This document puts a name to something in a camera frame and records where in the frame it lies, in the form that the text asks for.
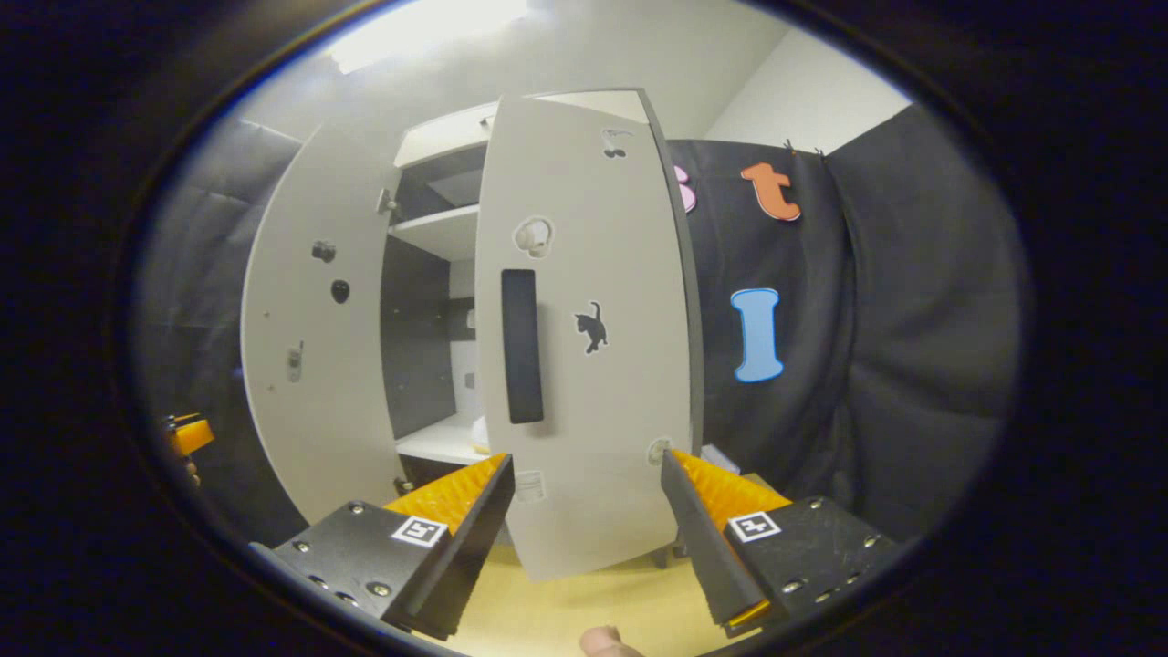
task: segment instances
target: human hand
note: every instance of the human hand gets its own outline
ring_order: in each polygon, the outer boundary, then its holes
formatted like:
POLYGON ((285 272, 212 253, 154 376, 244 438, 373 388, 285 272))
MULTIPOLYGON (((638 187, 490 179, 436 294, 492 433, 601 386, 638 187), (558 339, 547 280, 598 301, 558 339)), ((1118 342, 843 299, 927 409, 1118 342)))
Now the human hand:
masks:
POLYGON ((612 625, 585 630, 580 635, 580 650, 588 657, 645 657, 620 642, 620 632, 612 625))

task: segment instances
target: wooden floor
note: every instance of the wooden floor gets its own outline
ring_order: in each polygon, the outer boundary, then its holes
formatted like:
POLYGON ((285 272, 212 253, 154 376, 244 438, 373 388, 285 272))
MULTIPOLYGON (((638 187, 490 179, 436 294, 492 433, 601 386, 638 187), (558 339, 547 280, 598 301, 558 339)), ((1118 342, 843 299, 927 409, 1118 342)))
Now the wooden floor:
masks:
POLYGON ((645 657, 700 655, 731 643, 710 618, 689 559, 670 555, 658 569, 646 555, 533 582, 508 545, 492 548, 458 634, 436 643, 473 657, 572 657, 583 655, 580 632, 596 625, 617 625, 645 657))

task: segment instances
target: white shelf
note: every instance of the white shelf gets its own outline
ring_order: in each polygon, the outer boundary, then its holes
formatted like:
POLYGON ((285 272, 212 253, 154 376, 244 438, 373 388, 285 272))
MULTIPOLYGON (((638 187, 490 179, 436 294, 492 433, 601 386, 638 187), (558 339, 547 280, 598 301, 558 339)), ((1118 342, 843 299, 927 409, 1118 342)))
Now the white shelf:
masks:
POLYGON ((439 420, 397 441, 397 454, 459 465, 478 463, 488 455, 479 454, 471 447, 472 422, 473 417, 461 415, 439 420))
POLYGON ((479 206, 466 206, 438 214, 427 214, 389 227, 398 240, 451 262, 474 257, 474 234, 479 226, 479 206))

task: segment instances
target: black cat sticker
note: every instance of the black cat sticker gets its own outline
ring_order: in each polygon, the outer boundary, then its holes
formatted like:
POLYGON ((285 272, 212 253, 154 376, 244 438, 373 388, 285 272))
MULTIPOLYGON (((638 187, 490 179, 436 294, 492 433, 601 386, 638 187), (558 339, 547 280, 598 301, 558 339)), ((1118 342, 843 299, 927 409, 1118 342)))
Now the black cat sticker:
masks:
POLYGON ((585 355, 592 355, 592 352, 600 351, 602 344, 609 344, 609 331, 604 327, 604 321, 600 321, 600 304, 590 303, 596 306, 596 317, 576 313, 576 332, 588 333, 588 338, 591 340, 584 352, 585 355))

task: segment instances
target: black handle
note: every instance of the black handle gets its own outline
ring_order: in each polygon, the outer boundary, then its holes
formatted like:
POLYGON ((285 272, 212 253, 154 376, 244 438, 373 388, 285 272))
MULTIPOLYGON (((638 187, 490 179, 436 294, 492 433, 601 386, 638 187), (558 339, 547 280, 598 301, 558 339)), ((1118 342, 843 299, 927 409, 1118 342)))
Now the black handle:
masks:
POLYGON ((535 318, 535 271, 502 271, 503 367, 512 424, 543 420, 540 331, 535 318))

